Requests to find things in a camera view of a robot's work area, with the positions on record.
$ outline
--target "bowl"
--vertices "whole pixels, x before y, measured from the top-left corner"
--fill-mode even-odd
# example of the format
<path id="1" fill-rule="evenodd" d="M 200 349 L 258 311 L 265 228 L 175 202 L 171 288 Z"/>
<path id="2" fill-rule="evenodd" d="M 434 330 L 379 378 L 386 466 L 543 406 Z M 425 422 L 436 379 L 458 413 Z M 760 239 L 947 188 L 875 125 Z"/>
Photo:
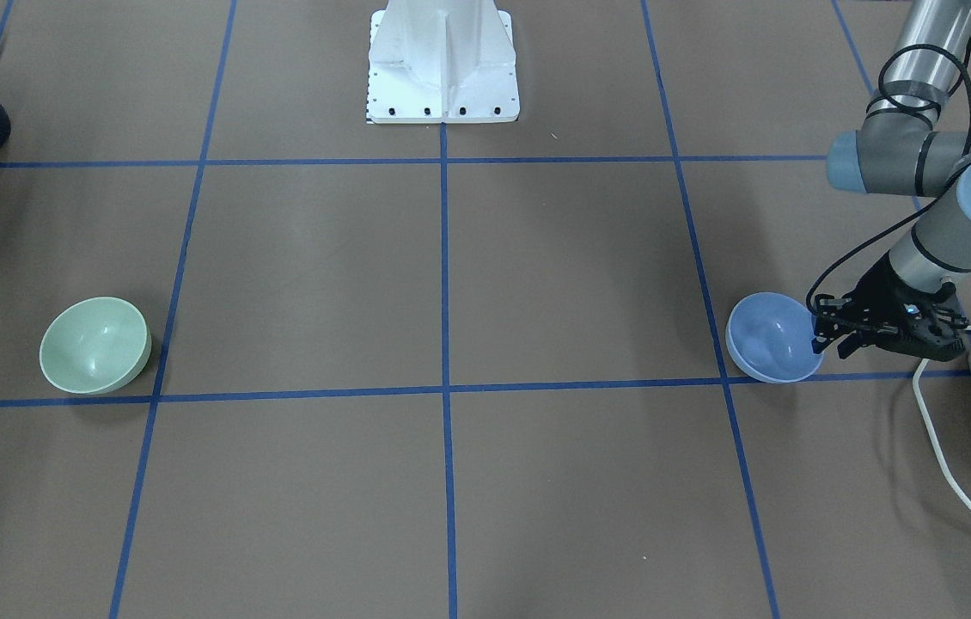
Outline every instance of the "bowl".
<path id="1" fill-rule="evenodd" d="M 791 297 L 758 292 L 741 299 L 726 322 L 726 348 L 743 372 L 762 383 L 796 383 L 818 371 L 823 355 L 810 310 Z"/>
<path id="2" fill-rule="evenodd" d="M 151 341 L 137 307 L 121 298 L 89 298 L 51 322 L 39 345 L 39 365 L 54 387 L 99 395 L 138 376 L 149 360 Z"/>

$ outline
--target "green bowl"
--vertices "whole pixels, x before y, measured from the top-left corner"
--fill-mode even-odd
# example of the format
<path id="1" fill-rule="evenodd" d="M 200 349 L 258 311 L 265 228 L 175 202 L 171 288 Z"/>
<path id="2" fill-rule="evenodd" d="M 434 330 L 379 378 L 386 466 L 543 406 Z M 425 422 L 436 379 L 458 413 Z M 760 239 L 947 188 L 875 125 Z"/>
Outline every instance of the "green bowl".
<path id="1" fill-rule="evenodd" d="M 124 387 L 143 371 L 151 341 L 137 307 L 121 298 L 89 298 L 51 322 L 39 346 L 39 365 L 54 387 L 99 395 Z"/>

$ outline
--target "blue bowl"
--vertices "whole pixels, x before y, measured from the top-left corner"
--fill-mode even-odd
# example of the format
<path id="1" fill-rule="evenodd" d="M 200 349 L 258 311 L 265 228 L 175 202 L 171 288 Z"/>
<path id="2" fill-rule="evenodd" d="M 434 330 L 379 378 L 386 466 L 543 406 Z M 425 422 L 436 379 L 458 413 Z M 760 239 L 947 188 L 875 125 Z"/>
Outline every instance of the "blue bowl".
<path id="1" fill-rule="evenodd" d="M 796 383 L 818 371 L 823 355 L 811 346 L 813 316 L 775 292 L 741 299 L 726 322 L 726 348 L 743 372 L 763 383 Z"/>

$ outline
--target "white cable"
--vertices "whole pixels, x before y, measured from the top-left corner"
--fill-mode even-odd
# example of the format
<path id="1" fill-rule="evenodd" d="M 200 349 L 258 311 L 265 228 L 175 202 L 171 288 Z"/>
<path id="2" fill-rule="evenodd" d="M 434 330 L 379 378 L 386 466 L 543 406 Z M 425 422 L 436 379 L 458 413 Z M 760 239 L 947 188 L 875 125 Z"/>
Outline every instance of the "white cable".
<path id="1" fill-rule="evenodd" d="M 948 467 L 948 461 L 944 459 L 944 451 L 940 448 L 940 439 L 937 438 L 937 428 L 932 425 L 932 418 L 929 416 L 929 408 L 925 405 L 925 396 L 921 395 L 921 373 L 925 372 L 925 366 L 929 364 L 928 359 L 921 359 L 921 364 L 918 365 L 917 371 L 913 373 L 913 396 L 917 397 L 918 408 L 921 408 L 921 419 L 925 420 L 925 430 L 929 432 L 929 440 L 932 442 L 932 450 L 937 454 L 937 462 L 940 463 L 940 470 L 944 474 L 944 479 L 948 481 L 948 485 L 952 487 L 952 490 L 956 491 L 956 496 L 963 501 L 963 504 L 968 507 L 971 513 L 971 501 L 966 493 L 964 493 L 963 488 L 960 488 L 956 478 L 952 475 L 952 469 Z"/>

